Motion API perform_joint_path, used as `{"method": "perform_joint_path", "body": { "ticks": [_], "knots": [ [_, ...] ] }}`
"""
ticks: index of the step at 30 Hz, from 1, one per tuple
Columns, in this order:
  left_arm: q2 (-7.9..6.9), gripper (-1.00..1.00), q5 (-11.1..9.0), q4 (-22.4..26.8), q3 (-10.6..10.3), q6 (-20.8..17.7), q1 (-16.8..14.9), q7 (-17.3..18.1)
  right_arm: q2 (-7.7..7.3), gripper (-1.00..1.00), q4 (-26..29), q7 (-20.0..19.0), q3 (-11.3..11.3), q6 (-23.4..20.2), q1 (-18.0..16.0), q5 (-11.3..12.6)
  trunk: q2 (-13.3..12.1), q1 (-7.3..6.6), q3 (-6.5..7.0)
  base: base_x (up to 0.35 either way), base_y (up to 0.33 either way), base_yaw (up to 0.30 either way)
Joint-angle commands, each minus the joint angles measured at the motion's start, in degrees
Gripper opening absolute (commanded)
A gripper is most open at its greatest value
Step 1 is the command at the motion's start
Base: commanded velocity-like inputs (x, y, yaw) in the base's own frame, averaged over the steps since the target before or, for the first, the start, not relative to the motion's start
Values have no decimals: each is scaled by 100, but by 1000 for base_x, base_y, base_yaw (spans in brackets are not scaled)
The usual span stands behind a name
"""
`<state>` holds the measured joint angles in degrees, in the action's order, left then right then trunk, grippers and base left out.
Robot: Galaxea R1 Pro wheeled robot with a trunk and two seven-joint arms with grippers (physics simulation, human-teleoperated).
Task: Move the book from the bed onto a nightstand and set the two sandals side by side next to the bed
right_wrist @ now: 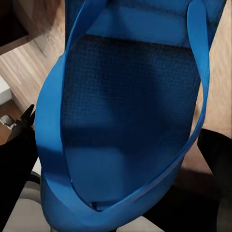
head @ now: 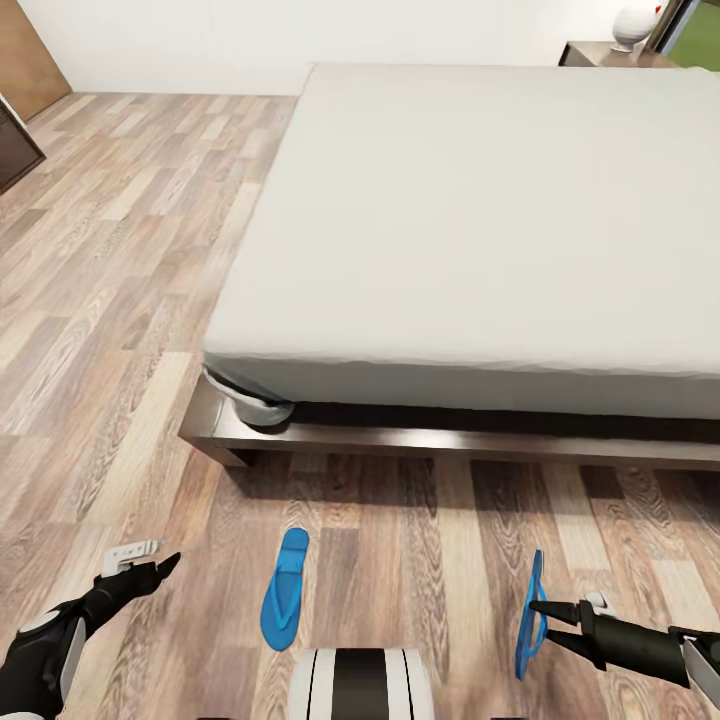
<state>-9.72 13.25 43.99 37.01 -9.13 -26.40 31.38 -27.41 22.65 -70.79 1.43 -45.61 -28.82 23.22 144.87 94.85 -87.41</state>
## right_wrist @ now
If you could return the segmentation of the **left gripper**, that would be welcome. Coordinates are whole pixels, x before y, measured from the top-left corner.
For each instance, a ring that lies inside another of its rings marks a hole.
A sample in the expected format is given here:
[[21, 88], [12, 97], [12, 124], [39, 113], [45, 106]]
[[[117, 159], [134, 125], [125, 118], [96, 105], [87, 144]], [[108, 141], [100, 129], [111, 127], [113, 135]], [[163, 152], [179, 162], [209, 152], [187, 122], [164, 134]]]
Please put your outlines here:
[[[34, 104], [30, 105], [28, 109], [23, 113], [20, 117], [20, 120], [15, 121], [15, 127], [8, 137], [9, 140], [14, 139], [22, 133], [27, 131], [32, 131], [34, 129], [34, 119], [35, 119], [35, 111], [32, 113], [34, 108]], [[32, 115], [31, 115], [32, 113]]]

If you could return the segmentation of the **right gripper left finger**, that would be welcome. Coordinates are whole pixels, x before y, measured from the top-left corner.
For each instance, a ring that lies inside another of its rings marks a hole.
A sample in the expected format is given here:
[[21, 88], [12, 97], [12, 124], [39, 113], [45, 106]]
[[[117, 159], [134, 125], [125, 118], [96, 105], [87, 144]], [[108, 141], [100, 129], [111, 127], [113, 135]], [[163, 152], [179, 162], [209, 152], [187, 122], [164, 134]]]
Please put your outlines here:
[[35, 129], [0, 146], [0, 232], [3, 231], [38, 157]]

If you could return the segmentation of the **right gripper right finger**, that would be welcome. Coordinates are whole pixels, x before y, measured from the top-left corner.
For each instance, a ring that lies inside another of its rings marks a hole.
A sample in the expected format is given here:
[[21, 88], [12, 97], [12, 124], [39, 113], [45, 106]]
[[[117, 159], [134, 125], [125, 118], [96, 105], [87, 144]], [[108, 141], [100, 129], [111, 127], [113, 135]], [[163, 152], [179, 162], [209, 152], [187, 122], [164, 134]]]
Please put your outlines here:
[[197, 146], [232, 207], [232, 139], [202, 128]]

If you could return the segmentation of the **sandal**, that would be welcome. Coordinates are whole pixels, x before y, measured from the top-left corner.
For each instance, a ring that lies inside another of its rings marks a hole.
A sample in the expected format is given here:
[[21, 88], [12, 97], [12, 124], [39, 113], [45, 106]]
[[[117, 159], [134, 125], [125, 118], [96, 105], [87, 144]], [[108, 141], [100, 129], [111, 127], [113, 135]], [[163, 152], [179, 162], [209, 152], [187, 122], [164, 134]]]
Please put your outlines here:
[[65, 0], [65, 50], [33, 126], [54, 230], [109, 232], [167, 193], [203, 128], [226, 1]]

